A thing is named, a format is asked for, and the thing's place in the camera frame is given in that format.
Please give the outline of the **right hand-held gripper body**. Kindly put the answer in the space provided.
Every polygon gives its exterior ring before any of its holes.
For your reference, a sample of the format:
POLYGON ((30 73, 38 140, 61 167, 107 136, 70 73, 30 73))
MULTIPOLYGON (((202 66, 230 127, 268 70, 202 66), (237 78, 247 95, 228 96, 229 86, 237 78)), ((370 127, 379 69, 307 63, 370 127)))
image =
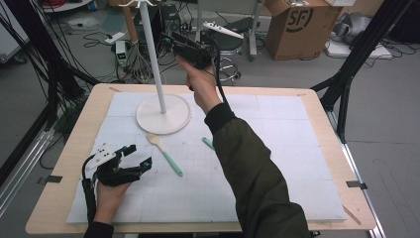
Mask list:
POLYGON ((239 39, 244 38, 243 35, 227 30, 214 22, 204 22, 203 27, 205 30, 201 33, 201 39, 199 42, 195 42, 195 45, 175 44, 172 49, 176 55, 181 56, 199 69, 209 66, 215 58, 220 56, 219 46, 212 38, 214 31, 220 31, 239 39))

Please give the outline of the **cream spatula with mint handle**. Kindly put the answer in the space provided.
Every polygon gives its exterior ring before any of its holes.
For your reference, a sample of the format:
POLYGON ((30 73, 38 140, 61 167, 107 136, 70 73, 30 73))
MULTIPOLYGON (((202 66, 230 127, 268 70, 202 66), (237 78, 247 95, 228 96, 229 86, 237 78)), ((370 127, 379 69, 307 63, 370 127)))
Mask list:
POLYGON ((158 135, 155 135, 153 133, 148 133, 147 134, 147 139, 149 140, 149 142, 151 144, 153 144, 153 145, 155 145, 155 146, 157 146, 159 148, 159 150, 161 151, 161 153, 163 154, 163 156, 165 157, 165 159, 167 160, 167 162, 170 164, 170 166, 172 167, 172 169, 175 171, 175 173, 179 177, 182 177, 183 176, 182 169, 173 160, 173 158, 170 156, 170 154, 165 150, 165 148, 163 147, 163 145, 160 142, 159 136, 158 135))

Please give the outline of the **wire whisk with wooden handle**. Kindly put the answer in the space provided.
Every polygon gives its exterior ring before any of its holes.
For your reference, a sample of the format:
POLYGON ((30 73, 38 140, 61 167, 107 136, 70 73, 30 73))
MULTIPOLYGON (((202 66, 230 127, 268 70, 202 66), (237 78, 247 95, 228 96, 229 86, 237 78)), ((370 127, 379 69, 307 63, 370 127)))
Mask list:
POLYGON ((122 7, 122 11, 125 17, 127 30, 132 45, 131 51, 129 53, 129 59, 131 61, 129 72, 138 83, 145 84, 151 78, 150 67, 140 52, 138 34, 134 25, 131 9, 129 6, 124 6, 122 7))

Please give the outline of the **white rack stand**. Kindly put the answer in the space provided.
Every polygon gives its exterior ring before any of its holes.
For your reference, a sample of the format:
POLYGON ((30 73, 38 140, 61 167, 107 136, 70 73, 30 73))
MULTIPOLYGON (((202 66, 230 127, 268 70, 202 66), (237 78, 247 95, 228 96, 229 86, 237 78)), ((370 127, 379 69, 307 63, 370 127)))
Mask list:
POLYGON ((136 114, 139 126, 146 132, 156 135, 173 134, 183 129, 191 118, 189 103, 176 94, 164 94, 158 69, 157 51, 153 37, 148 6, 153 6, 151 0, 120 0, 119 6, 129 6, 134 2, 140 10, 147 47, 157 89, 157 96, 144 99, 136 114))

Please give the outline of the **person's left hand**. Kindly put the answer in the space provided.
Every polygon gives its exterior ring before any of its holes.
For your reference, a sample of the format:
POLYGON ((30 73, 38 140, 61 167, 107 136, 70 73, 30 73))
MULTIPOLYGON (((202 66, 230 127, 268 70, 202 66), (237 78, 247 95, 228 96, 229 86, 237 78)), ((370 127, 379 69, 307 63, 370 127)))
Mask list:
POLYGON ((97 183, 97 207, 94 216, 95 222, 111 224, 130 183, 117 186, 108 186, 101 181, 97 183))

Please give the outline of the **person's right hand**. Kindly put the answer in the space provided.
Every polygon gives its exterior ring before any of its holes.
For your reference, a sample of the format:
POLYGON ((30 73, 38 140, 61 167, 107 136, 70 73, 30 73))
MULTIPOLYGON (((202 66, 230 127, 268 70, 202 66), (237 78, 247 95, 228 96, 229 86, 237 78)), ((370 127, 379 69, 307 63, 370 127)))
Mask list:
POLYGON ((176 56, 175 60, 186 71, 186 85, 193 89, 195 102, 205 114, 221 103, 213 75, 195 68, 180 56, 176 56))

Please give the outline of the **white desk leg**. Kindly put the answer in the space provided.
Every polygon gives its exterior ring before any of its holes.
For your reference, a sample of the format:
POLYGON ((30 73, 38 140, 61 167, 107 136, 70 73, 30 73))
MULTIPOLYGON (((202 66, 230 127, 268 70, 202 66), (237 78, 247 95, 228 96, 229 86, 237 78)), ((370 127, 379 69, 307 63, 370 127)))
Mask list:
POLYGON ((201 33, 203 31, 203 18, 202 18, 202 13, 203 13, 203 2, 204 0, 197 0, 197 17, 196 17, 196 34, 195 34, 195 41, 199 42, 201 39, 201 33))
POLYGON ((263 0, 256 0, 255 10, 253 13, 253 22, 249 30, 248 40, 249 40, 249 57, 251 60, 258 54, 257 50, 257 24, 259 22, 260 10, 262 7, 263 0))

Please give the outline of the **black round stool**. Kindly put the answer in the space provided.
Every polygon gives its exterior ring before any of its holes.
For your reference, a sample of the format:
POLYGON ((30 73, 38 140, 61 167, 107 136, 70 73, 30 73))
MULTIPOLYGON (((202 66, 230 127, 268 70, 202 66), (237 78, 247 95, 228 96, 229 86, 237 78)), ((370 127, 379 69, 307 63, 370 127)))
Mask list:
MULTIPOLYGON (((224 25, 224 28, 239 35, 243 35, 252 22, 251 17, 247 17, 224 25)), ((217 42, 220 49, 220 80, 230 80, 232 83, 241 77, 237 65, 230 59, 230 56, 238 55, 242 51, 243 39, 233 37, 220 31, 214 31, 212 38, 217 42)))

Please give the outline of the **white device with green display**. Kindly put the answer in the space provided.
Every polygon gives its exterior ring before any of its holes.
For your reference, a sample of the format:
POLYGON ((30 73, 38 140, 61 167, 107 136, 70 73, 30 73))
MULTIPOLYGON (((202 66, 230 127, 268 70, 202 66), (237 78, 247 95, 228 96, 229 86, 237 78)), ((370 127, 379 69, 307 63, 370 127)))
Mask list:
POLYGON ((124 41, 117 41, 115 44, 115 54, 119 65, 127 65, 126 43, 124 41))

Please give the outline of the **white power strip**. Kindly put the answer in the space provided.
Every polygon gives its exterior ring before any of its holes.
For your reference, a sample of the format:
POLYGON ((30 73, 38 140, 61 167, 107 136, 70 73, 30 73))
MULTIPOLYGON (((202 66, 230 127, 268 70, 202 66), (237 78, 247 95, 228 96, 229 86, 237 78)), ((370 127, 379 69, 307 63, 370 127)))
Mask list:
POLYGON ((111 45, 115 43, 116 41, 120 40, 121 38, 123 38, 125 35, 126 33, 118 32, 112 35, 110 38, 106 39, 105 43, 111 45))

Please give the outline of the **brown cardboard box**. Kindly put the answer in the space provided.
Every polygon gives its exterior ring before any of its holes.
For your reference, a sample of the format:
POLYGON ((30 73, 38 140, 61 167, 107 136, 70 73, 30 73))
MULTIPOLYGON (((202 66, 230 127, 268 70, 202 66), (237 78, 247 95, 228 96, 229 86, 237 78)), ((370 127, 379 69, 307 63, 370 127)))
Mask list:
POLYGON ((325 0, 264 0, 271 13, 265 47, 274 60, 317 58, 341 15, 325 0))

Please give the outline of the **white round table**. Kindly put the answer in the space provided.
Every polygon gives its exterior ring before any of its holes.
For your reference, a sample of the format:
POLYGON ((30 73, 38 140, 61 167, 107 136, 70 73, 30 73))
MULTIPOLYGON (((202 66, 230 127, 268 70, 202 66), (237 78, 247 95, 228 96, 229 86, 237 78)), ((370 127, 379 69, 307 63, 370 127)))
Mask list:
POLYGON ((63 11, 69 11, 69 10, 73 10, 73 9, 77 9, 83 6, 87 6, 90 2, 92 2, 93 0, 81 0, 80 2, 66 2, 61 6, 58 7, 47 7, 44 6, 43 10, 46 13, 53 13, 53 12, 63 12, 63 11))

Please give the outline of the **white foam mat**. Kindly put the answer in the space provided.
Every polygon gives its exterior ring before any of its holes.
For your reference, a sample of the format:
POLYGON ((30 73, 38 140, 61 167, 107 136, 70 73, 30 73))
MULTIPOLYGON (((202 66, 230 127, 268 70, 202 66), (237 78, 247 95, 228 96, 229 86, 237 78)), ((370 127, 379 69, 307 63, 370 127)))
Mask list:
MULTIPOLYGON (((119 223, 234 222, 235 197, 215 152, 202 138, 212 135, 204 114, 185 94, 191 119, 175 134, 161 137, 165 150, 183 171, 179 177, 158 147, 138 125, 136 109, 152 93, 118 92, 92 149, 104 143, 113 150, 135 145, 137 151, 123 158, 122 167, 152 158, 152 168, 134 182, 115 219, 119 223)), ((300 96, 232 95, 229 104, 246 120, 271 151, 271 160, 285 177, 291 201, 298 203, 310 222, 346 220, 309 116, 300 96)))

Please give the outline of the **white cabinet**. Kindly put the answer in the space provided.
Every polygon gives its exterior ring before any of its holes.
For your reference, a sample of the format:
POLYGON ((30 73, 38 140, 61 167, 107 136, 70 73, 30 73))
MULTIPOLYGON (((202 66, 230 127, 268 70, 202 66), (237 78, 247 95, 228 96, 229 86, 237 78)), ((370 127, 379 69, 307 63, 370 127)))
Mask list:
MULTIPOLYGON (((14 30, 23 39, 23 41, 27 43, 29 41, 29 38, 18 23, 18 21, 14 17, 11 17, 10 20, 14 30)), ((0 23, 0 63, 6 63, 17 53, 17 51, 20 48, 21 47, 19 46, 17 41, 0 23)))

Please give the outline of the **aluminium rail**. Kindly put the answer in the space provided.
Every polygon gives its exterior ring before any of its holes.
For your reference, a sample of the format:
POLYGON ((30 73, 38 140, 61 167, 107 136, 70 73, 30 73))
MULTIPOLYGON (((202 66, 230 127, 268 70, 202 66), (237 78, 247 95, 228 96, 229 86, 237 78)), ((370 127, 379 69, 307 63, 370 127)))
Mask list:
POLYGON ((335 132, 338 119, 333 112, 327 112, 326 115, 335 136, 332 147, 327 148, 327 165, 333 176, 346 215, 346 220, 334 222, 332 229, 364 231, 368 238, 386 238, 368 195, 368 189, 361 190, 358 187, 348 187, 346 184, 348 180, 365 181, 362 179, 348 144, 342 142, 335 132))
POLYGON ((11 176, 6 179, 4 186, 0 188, 0 218, 5 214, 42 154, 52 142, 54 134, 54 128, 41 131, 24 150, 17 167, 12 170, 11 176))

